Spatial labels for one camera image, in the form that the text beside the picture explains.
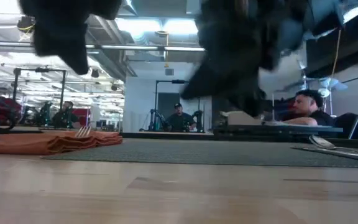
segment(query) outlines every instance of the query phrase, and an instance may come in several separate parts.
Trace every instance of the orange mat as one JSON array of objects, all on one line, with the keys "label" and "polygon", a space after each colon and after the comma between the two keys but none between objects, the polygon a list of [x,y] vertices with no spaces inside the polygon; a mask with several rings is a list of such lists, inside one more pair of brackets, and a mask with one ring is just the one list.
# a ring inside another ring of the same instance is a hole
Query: orange mat
[{"label": "orange mat", "polygon": [[118,133],[91,131],[85,138],[74,138],[74,135],[74,131],[2,134],[0,135],[0,154],[42,156],[122,143],[122,137]]}]

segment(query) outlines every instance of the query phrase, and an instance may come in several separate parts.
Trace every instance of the baseball cap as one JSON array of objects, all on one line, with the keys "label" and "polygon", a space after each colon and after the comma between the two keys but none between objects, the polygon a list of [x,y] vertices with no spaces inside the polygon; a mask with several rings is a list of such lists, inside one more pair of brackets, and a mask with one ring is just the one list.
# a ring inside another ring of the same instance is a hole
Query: baseball cap
[{"label": "baseball cap", "polygon": [[178,108],[178,107],[181,107],[181,104],[180,103],[175,103],[175,106],[173,106],[175,109]]}]

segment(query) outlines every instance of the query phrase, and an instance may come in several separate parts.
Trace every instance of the dark door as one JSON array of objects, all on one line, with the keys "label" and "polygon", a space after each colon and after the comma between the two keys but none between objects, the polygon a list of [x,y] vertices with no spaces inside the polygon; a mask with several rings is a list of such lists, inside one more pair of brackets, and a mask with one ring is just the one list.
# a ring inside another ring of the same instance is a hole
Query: dark door
[{"label": "dark door", "polygon": [[175,112],[173,105],[180,102],[179,93],[158,93],[157,109],[167,119]]}]

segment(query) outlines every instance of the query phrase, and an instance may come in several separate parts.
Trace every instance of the man in cap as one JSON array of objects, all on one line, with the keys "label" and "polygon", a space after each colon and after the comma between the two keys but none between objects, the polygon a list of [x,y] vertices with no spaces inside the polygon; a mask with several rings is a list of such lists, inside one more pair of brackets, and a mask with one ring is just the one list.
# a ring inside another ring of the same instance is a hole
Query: man in cap
[{"label": "man in cap", "polygon": [[171,132],[184,132],[187,129],[193,130],[196,127],[196,122],[189,114],[183,112],[182,105],[175,103],[174,108],[175,113],[167,119],[167,122],[171,126]]}]

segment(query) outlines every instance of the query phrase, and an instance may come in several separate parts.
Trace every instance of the gray carpet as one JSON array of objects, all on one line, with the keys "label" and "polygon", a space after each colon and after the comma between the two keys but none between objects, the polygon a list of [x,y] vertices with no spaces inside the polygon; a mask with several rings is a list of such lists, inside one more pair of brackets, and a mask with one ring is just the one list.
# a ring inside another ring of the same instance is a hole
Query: gray carpet
[{"label": "gray carpet", "polygon": [[344,157],[291,149],[296,143],[125,139],[118,146],[68,152],[43,159],[243,166],[358,167]]}]

